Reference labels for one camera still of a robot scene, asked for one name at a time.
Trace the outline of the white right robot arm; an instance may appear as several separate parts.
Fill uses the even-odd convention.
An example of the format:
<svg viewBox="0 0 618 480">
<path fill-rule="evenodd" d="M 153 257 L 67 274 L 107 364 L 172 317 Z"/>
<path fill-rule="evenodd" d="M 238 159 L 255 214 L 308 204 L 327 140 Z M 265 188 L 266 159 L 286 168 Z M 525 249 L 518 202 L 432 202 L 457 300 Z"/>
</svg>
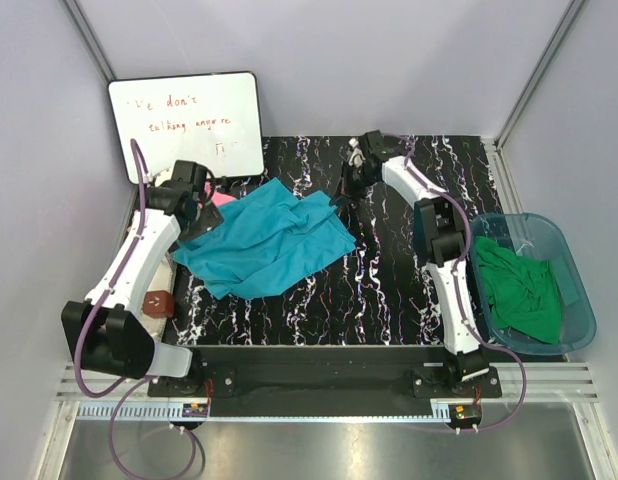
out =
<svg viewBox="0 0 618 480">
<path fill-rule="evenodd" d="M 331 202 L 338 206 L 353 203 L 383 183 L 412 208 L 417 265 L 433 279 L 443 321 L 442 381 L 449 393 L 461 397 L 475 389 L 489 371 L 467 283 L 470 226 L 459 201 L 415 166 L 413 151 L 410 147 L 401 154 L 386 143 L 379 130 L 351 138 Z"/>
</svg>

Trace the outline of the teal t shirt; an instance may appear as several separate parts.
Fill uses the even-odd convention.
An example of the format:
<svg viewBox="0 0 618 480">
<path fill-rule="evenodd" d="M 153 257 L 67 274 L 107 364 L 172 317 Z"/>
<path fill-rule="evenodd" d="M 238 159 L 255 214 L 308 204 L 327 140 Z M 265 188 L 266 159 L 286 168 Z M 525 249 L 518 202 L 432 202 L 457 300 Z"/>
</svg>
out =
<svg viewBox="0 0 618 480">
<path fill-rule="evenodd" d="M 273 179 L 219 211 L 220 226 L 173 254 L 217 300 L 280 295 L 355 250 L 322 191 L 298 198 Z"/>
</svg>

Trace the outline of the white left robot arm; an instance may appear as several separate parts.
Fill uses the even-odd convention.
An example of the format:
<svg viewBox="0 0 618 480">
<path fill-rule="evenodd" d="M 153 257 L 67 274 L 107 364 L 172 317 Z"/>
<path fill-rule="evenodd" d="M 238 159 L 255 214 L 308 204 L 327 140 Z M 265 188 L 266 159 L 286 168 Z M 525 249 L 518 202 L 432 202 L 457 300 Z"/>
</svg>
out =
<svg viewBox="0 0 618 480">
<path fill-rule="evenodd" d="M 185 396 L 204 386 L 205 372 L 192 352 L 162 343 L 141 324 L 146 293 L 172 245 L 211 232 L 223 218 L 211 197 L 213 173 L 178 160 L 169 179 L 147 185 L 131 229 L 104 277 L 82 301 L 61 312 L 65 338 L 76 369 L 142 379 L 170 377 Z"/>
</svg>

